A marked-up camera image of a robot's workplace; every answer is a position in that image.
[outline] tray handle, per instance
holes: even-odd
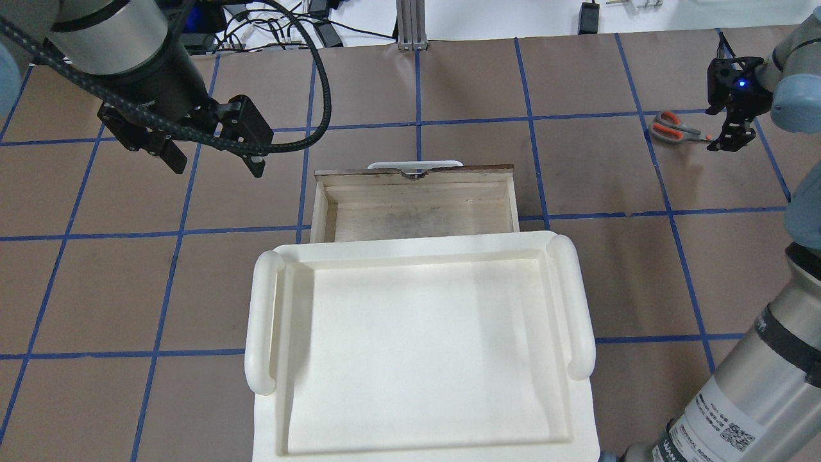
[[[257,395],[270,395],[277,388],[271,364],[274,302],[277,279],[285,260],[273,250],[263,252],[254,266],[248,335],[245,340],[245,380]]]
[[[567,364],[567,373],[574,380],[585,380],[593,373],[596,364],[596,340],[590,323],[585,286],[582,284],[579,256],[570,238],[562,235],[550,240],[547,251],[558,262],[556,267],[562,283],[562,298],[571,343],[571,361]]]

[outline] white tray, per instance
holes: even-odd
[[[281,246],[251,293],[254,461],[594,462],[594,361],[565,236]]]

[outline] drawer handle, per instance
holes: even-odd
[[[419,170],[439,169],[441,167],[464,167],[458,160],[422,160],[402,162],[374,162],[369,169],[400,169],[405,173],[417,173]]]

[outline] wire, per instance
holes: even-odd
[[[314,22],[310,20],[310,18],[313,18],[313,16],[311,16],[311,15],[301,13],[301,14],[298,14],[298,15],[295,15],[295,16],[304,17],[308,20],[308,22],[314,24]],[[351,27],[349,25],[342,24],[341,22],[331,21],[329,19],[322,19],[322,20],[317,21],[317,22],[330,22],[333,25],[338,25],[343,29],[353,30],[354,32],[359,32],[360,34],[373,35],[373,36],[382,37],[383,39],[388,39],[388,40],[396,40],[390,35],[380,34],[379,32],[373,32],[372,30],[357,29],[355,27]]]
[[[284,44],[265,44],[265,45],[260,45],[259,47],[253,47],[253,48],[249,48],[249,49],[232,50],[231,53],[254,53],[254,52],[258,52],[260,50],[271,49],[271,48],[274,48],[274,47],[282,47],[283,49],[287,49],[287,48],[285,48]],[[298,49],[308,49],[308,47],[301,47],[300,46]]]
[[[302,5],[302,2],[298,2],[290,11],[294,12],[300,5]],[[236,33],[239,31],[239,29],[242,29],[247,24],[249,24],[249,23],[259,24],[259,21],[267,21],[268,20],[268,19],[263,18],[263,17],[249,18],[248,16],[251,13],[279,13],[279,12],[277,10],[272,10],[272,9],[269,9],[269,8],[251,8],[251,9],[244,10],[242,12],[238,12],[238,13],[232,15],[230,18],[228,18],[228,21],[225,24],[225,28],[226,28],[225,35],[221,39],[219,37],[217,37],[217,44],[214,46],[214,49],[212,50],[212,53],[216,53],[218,51],[228,51],[228,50],[236,51],[236,49],[233,46],[230,49],[225,49],[222,46],[226,42],[233,43],[231,41],[231,36],[234,35],[234,38],[236,38]],[[227,32],[228,27],[231,25],[231,23],[235,20],[239,20],[243,16],[245,18],[247,18],[245,20],[245,22],[243,22],[242,24],[237,26],[234,30],[231,30],[230,32]]]
[[[276,21],[276,20],[273,19],[273,18],[268,18],[268,19],[252,18],[252,19],[249,19],[248,21],[246,21],[246,22],[240,24],[239,26],[237,26],[230,33],[226,34],[225,37],[220,39],[217,42],[214,49],[211,50],[211,53],[217,53],[217,52],[220,52],[220,51],[237,51],[238,49],[241,50],[242,49],[242,42],[241,42],[240,39],[238,39],[236,37],[236,33],[240,29],[242,29],[243,27],[245,27],[247,25],[252,25],[255,29],[259,29],[259,30],[262,30],[264,32],[270,33],[272,35],[273,39],[277,41],[276,44],[281,46],[284,49],[285,44],[280,40],[280,35],[279,35],[279,32],[281,32],[280,31],[281,28],[275,27],[272,24],[272,21]],[[228,42],[231,45],[230,48],[224,48],[223,47],[223,45],[226,42]]]
[[[281,12],[291,21],[297,21],[294,14],[279,3],[274,2],[273,0],[264,0],[264,3],[270,5],[278,12]],[[325,66],[322,64],[322,58],[319,56],[319,51],[316,49],[314,41],[305,31],[305,27],[297,22],[296,28],[301,34],[303,34],[305,43],[308,45],[308,50],[311,53],[311,57],[314,59],[316,72],[319,74],[319,84],[322,87],[323,99],[322,120],[319,122],[317,129],[302,140],[293,141],[290,143],[265,144],[239,142],[217,138],[213,134],[200,132],[194,128],[183,126],[155,113],[151,113],[138,104],[134,104],[108,88],[103,87],[91,76],[77,71],[74,67],[65,64],[62,61],[61,56],[58,56],[55,52],[46,49],[39,41],[26,34],[16,24],[6,19],[5,16],[0,16],[0,32],[2,32],[3,35],[8,37],[12,42],[16,43],[33,57],[40,59],[71,83],[100,98],[105,103],[112,105],[124,117],[130,118],[135,122],[142,123],[146,127],[150,127],[153,130],[165,132],[172,136],[172,139],[193,141],[207,146],[212,146],[218,150],[229,150],[235,154],[243,153],[241,154],[243,157],[247,157],[249,155],[262,156],[274,152],[303,150],[316,143],[328,130],[328,125],[331,122],[331,86],[328,83],[328,74],[325,71]]]

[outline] black cable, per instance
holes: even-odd
[[[213,50],[211,50],[211,53],[216,54],[216,53],[221,52],[221,51],[242,51],[243,44],[242,44],[241,40],[236,37],[236,32],[239,29],[241,29],[242,27],[246,26],[246,25],[252,25],[255,29],[259,29],[259,30],[271,33],[271,35],[273,35],[274,40],[277,41],[276,45],[282,47],[282,49],[286,49],[285,44],[279,38],[279,34],[277,33],[277,28],[274,27],[271,24],[271,21],[275,21],[275,19],[273,19],[273,18],[269,18],[269,19],[251,18],[248,21],[243,22],[241,25],[237,26],[234,30],[232,30],[231,33],[227,34],[223,38],[223,40],[220,40],[217,43],[217,48],[214,48]],[[231,45],[230,48],[223,48],[222,47],[225,44],[225,39],[227,39],[227,42]]]
[[[298,2],[296,4],[296,6],[293,7],[290,11],[294,12],[294,10],[296,10],[301,4],[302,4],[302,2]],[[262,17],[249,18],[249,19],[243,21],[241,24],[239,24],[231,32],[228,32],[228,26],[230,26],[231,23],[234,20],[237,20],[242,16],[245,16],[247,18],[250,13],[279,13],[279,12],[277,10],[271,10],[271,9],[268,9],[268,8],[251,8],[250,10],[244,10],[242,12],[238,12],[235,15],[232,15],[230,18],[228,18],[228,21],[225,24],[225,29],[226,29],[225,35],[221,39],[217,37],[217,44],[214,47],[213,53],[216,53],[217,51],[225,51],[226,49],[224,49],[222,46],[225,44],[225,42],[230,41],[230,36],[235,35],[236,32],[239,29],[242,29],[243,27],[245,27],[249,23],[254,23],[255,21],[266,21],[266,19],[262,18]]]
[[[270,5],[278,12],[281,12],[283,15],[288,17],[288,19],[296,21],[296,17],[293,13],[289,12],[279,3],[274,2],[273,0],[264,0],[264,3]],[[212,146],[218,150],[241,152],[244,153],[243,155],[267,155],[274,152],[303,150],[317,142],[319,138],[321,138],[322,135],[328,130],[328,125],[331,122],[331,86],[328,84],[328,74],[325,72],[325,66],[322,64],[322,58],[319,56],[319,51],[316,49],[314,41],[305,31],[305,27],[303,27],[302,24],[296,23],[296,28],[301,34],[304,35],[305,43],[308,45],[308,50],[311,53],[311,57],[314,59],[316,71],[319,74],[319,84],[322,87],[323,98],[322,120],[319,122],[317,129],[303,140],[290,143],[264,144],[217,138],[213,134],[203,133],[199,130],[195,130],[194,128],[185,127],[179,123],[169,121],[168,119],[155,113],[151,113],[138,104],[134,104],[108,88],[103,87],[91,76],[77,71],[74,67],[65,64],[62,61],[62,57],[58,56],[55,52],[46,49],[40,42],[26,34],[23,30],[17,27],[16,24],[6,19],[5,16],[0,16],[0,32],[2,32],[3,35],[8,37],[12,42],[16,43],[33,57],[40,59],[43,63],[47,64],[71,83],[112,105],[126,118],[142,123],[146,127],[153,130],[165,132],[168,135],[171,135],[172,139],[193,141],[207,146]]]
[[[313,16],[306,15],[306,14],[297,14],[296,16],[299,16],[300,18],[305,18],[305,19],[313,18]],[[359,32],[360,34],[374,35],[376,37],[382,37],[383,39],[389,39],[389,40],[392,40],[392,41],[396,41],[390,35],[380,34],[379,32],[373,32],[372,30],[356,29],[355,27],[351,27],[349,25],[342,24],[341,22],[331,21],[327,18],[322,19],[321,22],[330,22],[333,25],[338,25],[343,29],[353,30],[354,32]]]
[[[281,45],[280,44],[265,44],[265,45],[260,45],[259,47],[253,47],[253,48],[249,48],[249,49],[233,50],[229,53],[254,53],[254,52],[258,52],[260,50],[271,49],[271,48],[279,47],[279,46],[281,46]]]

